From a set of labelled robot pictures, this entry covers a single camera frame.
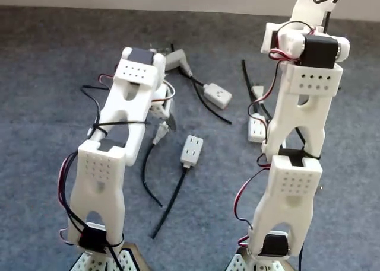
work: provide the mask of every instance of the power outlet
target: power outlet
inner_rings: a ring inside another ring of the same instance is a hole
[[[203,139],[197,138],[196,136],[187,137],[185,145],[183,146],[182,155],[180,156],[180,161],[184,167],[190,168],[197,164],[202,146]]]
[[[248,140],[250,142],[259,142],[262,143],[265,140],[265,133],[266,133],[266,127],[265,125],[260,122],[257,119],[262,120],[265,122],[265,117],[255,113],[253,114],[254,118],[249,118],[249,123],[248,123]]]
[[[231,101],[232,94],[214,83],[205,85],[203,89],[204,97],[221,109],[226,108]]]

